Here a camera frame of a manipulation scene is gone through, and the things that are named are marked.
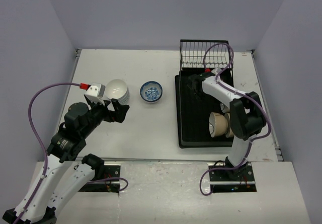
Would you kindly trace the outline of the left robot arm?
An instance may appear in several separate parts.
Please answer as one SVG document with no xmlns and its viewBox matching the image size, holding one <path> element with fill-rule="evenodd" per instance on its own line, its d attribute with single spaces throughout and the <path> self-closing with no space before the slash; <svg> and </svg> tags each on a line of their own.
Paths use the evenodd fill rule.
<svg viewBox="0 0 322 224">
<path fill-rule="evenodd" d="M 87 100 L 86 103 L 72 104 L 51 140 L 46 151 L 47 160 L 32 187 L 16 208 L 4 213 L 3 220 L 7 223 L 56 223 L 62 209 L 84 185 L 103 180 L 104 161 L 88 154 L 65 185 L 58 186 L 86 146 L 86 138 L 103 121 L 122 123 L 129 108 L 115 99 L 103 103 Z"/>
</svg>

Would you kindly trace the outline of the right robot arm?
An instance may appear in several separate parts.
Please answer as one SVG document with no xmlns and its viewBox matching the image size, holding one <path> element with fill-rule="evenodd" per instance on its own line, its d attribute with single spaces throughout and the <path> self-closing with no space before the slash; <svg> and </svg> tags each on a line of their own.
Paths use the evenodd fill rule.
<svg viewBox="0 0 322 224">
<path fill-rule="evenodd" d="M 198 95 L 205 93 L 214 97 L 229 109 L 234 139 L 221 169 L 228 179 L 236 180 L 243 173 L 241 166 L 247 162 L 253 141 L 269 136 L 272 130 L 258 94 L 239 91 L 212 72 L 190 76 L 188 87 Z"/>
</svg>

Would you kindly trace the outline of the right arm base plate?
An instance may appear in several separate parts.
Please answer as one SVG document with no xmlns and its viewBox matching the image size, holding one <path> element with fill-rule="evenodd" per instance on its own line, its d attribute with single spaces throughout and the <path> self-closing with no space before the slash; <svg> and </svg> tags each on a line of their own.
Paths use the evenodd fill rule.
<svg viewBox="0 0 322 224">
<path fill-rule="evenodd" d="M 251 164 L 237 171 L 210 171 L 209 180 L 212 193 L 257 192 Z"/>
</svg>

